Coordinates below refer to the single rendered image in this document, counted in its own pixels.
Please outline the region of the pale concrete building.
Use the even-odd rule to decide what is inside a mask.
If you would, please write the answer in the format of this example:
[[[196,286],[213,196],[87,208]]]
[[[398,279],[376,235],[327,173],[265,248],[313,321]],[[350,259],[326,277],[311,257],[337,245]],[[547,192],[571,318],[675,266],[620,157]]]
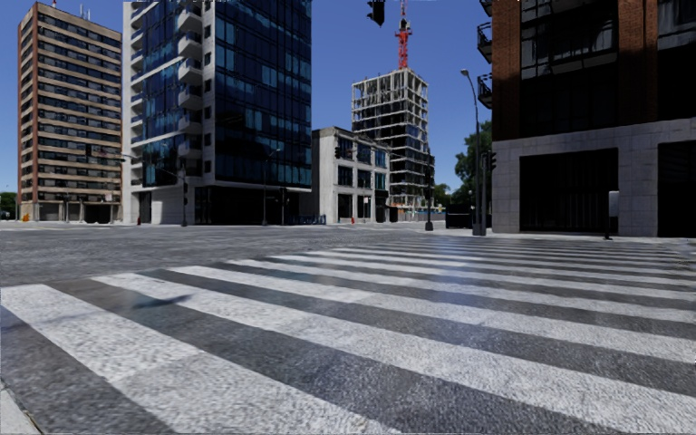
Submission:
[[[384,223],[390,205],[390,147],[339,127],[312,131],[311,191],[299,196],[302,215],[326,224]]]

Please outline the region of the grey street lamp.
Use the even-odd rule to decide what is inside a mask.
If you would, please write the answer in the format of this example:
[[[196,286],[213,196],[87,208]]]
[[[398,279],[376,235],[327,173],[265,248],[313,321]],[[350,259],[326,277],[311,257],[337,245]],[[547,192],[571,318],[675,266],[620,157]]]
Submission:
[[[267,226],[267,219],[266,219],[266,202],[267,202],[267,168],[268,168],[268,163],[269,161],[273,158],[273,156],[280,151],[281,148],[275,148],[272,151],[268,153],[266,156],[266,159],[263,164],[263,201],[262,201],[262,223],[261,225],[263,227]]]

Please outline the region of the glass tower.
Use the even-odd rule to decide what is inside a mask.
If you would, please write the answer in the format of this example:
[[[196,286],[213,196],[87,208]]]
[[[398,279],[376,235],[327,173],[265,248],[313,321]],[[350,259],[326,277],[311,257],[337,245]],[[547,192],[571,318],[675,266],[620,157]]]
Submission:
[[[123,5],[123,153],[187,159],[190,225],[267,224],[311,189],[313,0]]]

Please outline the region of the red brick building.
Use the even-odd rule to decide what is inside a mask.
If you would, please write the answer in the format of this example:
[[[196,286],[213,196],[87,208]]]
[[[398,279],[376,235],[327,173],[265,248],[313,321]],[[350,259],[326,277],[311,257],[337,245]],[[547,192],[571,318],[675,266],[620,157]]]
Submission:
[[[696,0],[479,0],[498,233],[696,237]]]

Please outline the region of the brown and tan tower building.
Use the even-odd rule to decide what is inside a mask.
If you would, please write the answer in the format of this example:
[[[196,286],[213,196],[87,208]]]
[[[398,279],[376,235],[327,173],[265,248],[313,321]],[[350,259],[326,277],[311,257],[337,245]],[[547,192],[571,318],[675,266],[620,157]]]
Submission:
[[[121,34],[35,2],[18,25],[18,213],[111,223],[121,210]]]

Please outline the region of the unfinished concrete frame building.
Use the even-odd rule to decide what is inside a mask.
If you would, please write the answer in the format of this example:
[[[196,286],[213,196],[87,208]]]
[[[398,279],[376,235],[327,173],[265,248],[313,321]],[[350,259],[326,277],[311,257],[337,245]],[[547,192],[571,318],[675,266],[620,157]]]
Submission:
[[[434,170],[428,141],[428,84],[408,65],[408,0],[399,0],[398,67],[352,84],[352,130],[386,145],[390,205],[421,207]]]

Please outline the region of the sign on a post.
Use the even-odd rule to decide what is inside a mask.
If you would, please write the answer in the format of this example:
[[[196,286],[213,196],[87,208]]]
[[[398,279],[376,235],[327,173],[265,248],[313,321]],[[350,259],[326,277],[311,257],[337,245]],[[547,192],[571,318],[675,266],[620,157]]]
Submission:
[[[604,227],[604,240],[611,240],[612,219],[619,215],[620,191],[610,190],[607,193],[607,215]]]

